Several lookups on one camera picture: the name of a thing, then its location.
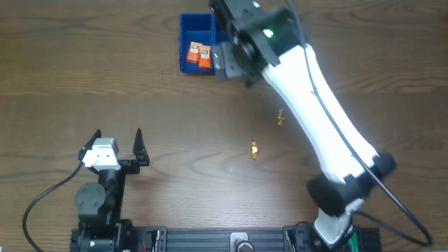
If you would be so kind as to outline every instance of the small orange and white package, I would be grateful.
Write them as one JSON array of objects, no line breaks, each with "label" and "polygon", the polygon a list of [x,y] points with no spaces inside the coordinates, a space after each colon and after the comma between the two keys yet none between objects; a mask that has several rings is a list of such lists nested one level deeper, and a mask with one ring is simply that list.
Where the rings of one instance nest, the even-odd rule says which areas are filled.
[{"label": "small orange and white package", "polygon": [[190,49],[188,51],[187,61],[192,63],[197,63],[199,59],[199,51],[201,48],[201,43],[191,42]]},{"label": "small orange and white package", "polygon": [[201,45],[201,49],[199,51],[199,68],[211,69],[211,47],[207,45]]}]

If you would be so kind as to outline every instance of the black cable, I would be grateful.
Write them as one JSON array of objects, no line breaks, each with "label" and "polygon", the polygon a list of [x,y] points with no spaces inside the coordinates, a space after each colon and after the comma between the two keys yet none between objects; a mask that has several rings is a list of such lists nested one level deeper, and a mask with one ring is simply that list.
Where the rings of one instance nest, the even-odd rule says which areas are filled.
[{"label": "black cable", "polygon": [[49,188],[45,192],[42,192],[36,199],[33,200],[33,202],[31,202],[31,204],[27,207],[27,210],[23,214],[23,219],[22,219],[23,233],[24,233],[25,237],[27,238],[28,242],[31,244],[31,246],[33,246],[34,249],[36,249],[36,251],[43,252],[43,250],[41,248],[39,248],[39,246],[37,246],[36,242],[34,242],[33,239],[29,236],[28,229],[27,229],[27,218],[28,218],[29,212],[34,207],[34,205],[39,200],[41,200],[43,197],[45,197],[48,193],[51,193],[52,191],[56,190],[58,187],[64,185],[67,181],[72,179],[79,172],[79,170],[81,169],[82,166],[83,166],[83,163],[80,162],[78,167],[75,169],[75,171],[70,176],[68,176],[63,181],[57,183],[56,185],[52,186],[51,188]]},{"label": "black cable", "polygon": [[331,116],[330,112],[328,111],[326,105],[323,103],[323,100],[322,100],[321,96],[319,95],[317,87],[314,84],[311,69],[309,68],[308,56],[307,56],[307,50],[306,50],[307,42],[305,41],[305,31],[303,28],[302,21],[295,9],[295,5],[292,2],[292,0],[286,0],[286,2],[288,3],[289,8],[294,16],[295,23],[296,23],[297,29],[299,31],[301,46],[303,47],[303,50],[304,50],[305,62],[307,63],[309,79],[310,79],[311,85],[313,87],[314,95],[316,95],[316,98],[318,99],[319,103],[321,104],[322,109],[325,111],[325,114],[328,116],[328,119],[330,119],[330,122],[333,124],[333,127],[336,129],[337,133],[339,134],[339,136],[341,137],[341,139],[343,140],[343,142],[345,143],[347,148],[350,150],[351,154],[360,163],[361,167],[364,168],[364,170],[375,180],[376,184],[379,187],[381,187],[381,189],[387,194],[387,196],[389,196],[389,198],[391,198],[391,200],[403,211],[403,213],[405,213],[405,215],[420,229],[420,231],[427,238],[428,242],[419,241],[417,239],[411,238],[410,236],[406,235],[405,233],[399,231],[398,229],[391,227],[390,225],[385,225],[385,223],[383,223],[382,221],[377,220],[376,218],[374,218],[366,213],[357,212],[357,214],[362,215],[366,218],[369,218],[371,221],[378,223],[380,226],[394,232],[398,236],[400,236],[410,242],[413,242],[415,244],[422,245],[422,246],[432,246],[433,238],[431,237],[431,234],[428,232],[428,230],[423,226],[423,224],[420,223],[420,221],[417,218],[415,218],[415,216],[406,208],[406,206],[403,203],[401,203],[400,200],[398,200],[398,198],[381,182],[381,180],[377,176],[375,176],[373,171],[370,170],[370,168],[364,163],[364,161],[361,159],[359,154],[357,154],[357,152],[354,150],[353,146],[351,146],[351,144],[349,143],[347,138],[344,136],[344,133],[342,133],[341,129],[335,122],[335,119]]}]

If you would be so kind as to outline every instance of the blue plastic box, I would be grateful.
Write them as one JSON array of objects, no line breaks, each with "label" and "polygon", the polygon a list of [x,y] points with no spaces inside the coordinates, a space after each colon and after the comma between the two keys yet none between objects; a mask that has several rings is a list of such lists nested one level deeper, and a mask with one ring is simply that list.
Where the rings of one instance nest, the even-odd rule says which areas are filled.
[{"label": "blue plastic box", "polygon": [[214,73],[215,66],[213,63],[211,64],[211,70],[208,70],[200,69],[197,63],[187,62],[191,41],[201,43],[204,46],[213,46],[220,42],[228,41],[224,31],[216,22],[215,15],[210,13],[181,14],[181,30],[179,34],[179,64],[181,71],[189,74]]}]

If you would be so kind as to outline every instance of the wooden table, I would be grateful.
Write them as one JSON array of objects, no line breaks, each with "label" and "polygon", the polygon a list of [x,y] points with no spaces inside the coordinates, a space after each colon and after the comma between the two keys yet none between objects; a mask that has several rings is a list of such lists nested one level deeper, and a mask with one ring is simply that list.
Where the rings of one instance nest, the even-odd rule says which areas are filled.
[{"label": "wooden table", "polygon": [[[283,1],[261,1],[265,10]],[[387,185],[448,243],[448,3],[297,1],[322,72],[361,134],[396,157]],[[68,176],[97,128],[130,158],[143,130],[151,165],[128,176],[122,217],[169,228],[281,227],[313,220],[315,154],[266,83],[179,71],[179,14],[206,1],[0,3],[0,246],[31,251],[27,205]],[[286,110],[283,127],[277,112]],[[260,154],[252,161],[251,140]],[[29,216],[45,251],[66,251],[83,169]],[[423,238],[376,189],[366,212]],[[361,218],[357,224],[373,225]],[[385,251],[420,249],[381,231]]]}]

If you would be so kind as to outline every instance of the white label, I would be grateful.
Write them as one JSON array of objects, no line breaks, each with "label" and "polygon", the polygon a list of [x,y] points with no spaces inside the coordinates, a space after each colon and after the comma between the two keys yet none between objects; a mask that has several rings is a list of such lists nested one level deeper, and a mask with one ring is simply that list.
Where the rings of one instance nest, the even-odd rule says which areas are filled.
[{"label": "white label", "polygon": [[203,59],[209,59],[210,58],[210,50],[202,50],[201,57]]},{"label": "white label", "polygon": [[192,45],[190,48],[190,52],[197,53],[199,52],[199,46],[198,45]]}]

